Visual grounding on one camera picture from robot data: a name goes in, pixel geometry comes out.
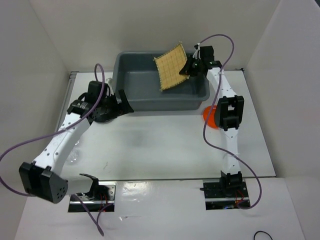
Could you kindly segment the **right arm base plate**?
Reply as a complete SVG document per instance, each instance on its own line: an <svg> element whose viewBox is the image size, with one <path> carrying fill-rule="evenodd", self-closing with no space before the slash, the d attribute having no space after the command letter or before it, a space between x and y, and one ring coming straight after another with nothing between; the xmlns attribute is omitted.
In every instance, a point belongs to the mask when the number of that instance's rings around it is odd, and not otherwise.
<svg viewBox="0 0 320 240"><path fill-rule="evenodd" d="M206 210L229 210L241 207L250 207L250 198L246 182L243 180L241 185L236 188L223 190L218 179L203 180L200 191L204 194Z"/></svg>

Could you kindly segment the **bamboo mat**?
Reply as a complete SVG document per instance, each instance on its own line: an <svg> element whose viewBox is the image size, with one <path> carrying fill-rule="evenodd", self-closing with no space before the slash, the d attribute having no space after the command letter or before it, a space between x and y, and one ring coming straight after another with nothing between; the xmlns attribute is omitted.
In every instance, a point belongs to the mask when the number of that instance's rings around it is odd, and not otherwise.
<svg viewBox="0 0 320 240"><path fill-rule="evenodd" d="M161 92L176 87L189 79L189 75L180 74L187 63L187 55L181 41L168 52L154 57L153 61L159 75Z"/></svg>

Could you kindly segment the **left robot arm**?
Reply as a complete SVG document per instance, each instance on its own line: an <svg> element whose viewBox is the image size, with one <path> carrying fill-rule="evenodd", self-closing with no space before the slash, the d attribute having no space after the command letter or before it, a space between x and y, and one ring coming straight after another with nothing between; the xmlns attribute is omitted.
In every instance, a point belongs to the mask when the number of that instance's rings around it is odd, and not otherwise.
<svg viewBox="0 0 320 240"><path fill-rule="evenodd" d="M59 203L68 191L68 181L61 178L63 166L75 143L93 122L107 123L119 116L132 113L125 91L111 93L108 84L90 81L87 92L74 100L67 114L46 148L31 162L23 162L19 175L26 193L51 203Z"/></svg>

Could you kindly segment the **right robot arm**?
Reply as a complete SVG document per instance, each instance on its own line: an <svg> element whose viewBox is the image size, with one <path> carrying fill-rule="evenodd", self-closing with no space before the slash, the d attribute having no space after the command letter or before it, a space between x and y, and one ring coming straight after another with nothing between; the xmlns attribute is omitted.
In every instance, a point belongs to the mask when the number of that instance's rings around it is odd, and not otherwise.
<svg viewBox="0 0 320 240"><path fill-rule="evenodd" d="M196 44L194 48L194 54L187 57L179 73L191 77L203 74L217 94L214 112L208 115L213 115L214 123L221 133L222 148L228 151L222 158L218 190L223 197L230 198L243 182L240 164L235 156L238 154L238 133L245 100L230 86L221 69L222 64L215 61L213 47Z"/></svg>

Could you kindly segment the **orange plastic plate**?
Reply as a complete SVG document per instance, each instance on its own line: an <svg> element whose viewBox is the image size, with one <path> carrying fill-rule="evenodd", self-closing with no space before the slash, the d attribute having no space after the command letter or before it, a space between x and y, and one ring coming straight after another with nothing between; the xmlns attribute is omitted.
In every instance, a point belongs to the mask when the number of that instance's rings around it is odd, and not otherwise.
<svg viewBox="0 0 320 240"><path fill-rule="evenodd" d="M204 121L207 120L208 127L217 130L219 128L215 123L215 112L216 112L217 106L214 105L213 110L211 111L211 114L209 114L211 108L212 108L211 106L207 106L202 112L202 117Z"/></svg>

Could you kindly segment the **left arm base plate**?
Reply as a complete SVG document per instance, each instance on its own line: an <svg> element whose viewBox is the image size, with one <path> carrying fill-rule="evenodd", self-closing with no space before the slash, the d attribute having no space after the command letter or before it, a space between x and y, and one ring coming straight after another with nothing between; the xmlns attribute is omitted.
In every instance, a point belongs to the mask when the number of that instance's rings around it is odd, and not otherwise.
<svg viewBox="0 0 320 240"><path fill-rule="evenodd" d="M95 195L88 196L88 193L83 192L76 193L75 195L82 200L90 212L114 212L116 187L117 183L115 181L100 181L99 190ZM76 197L71 196L68 204L68 212L84 213L85 209Z"/></svg>

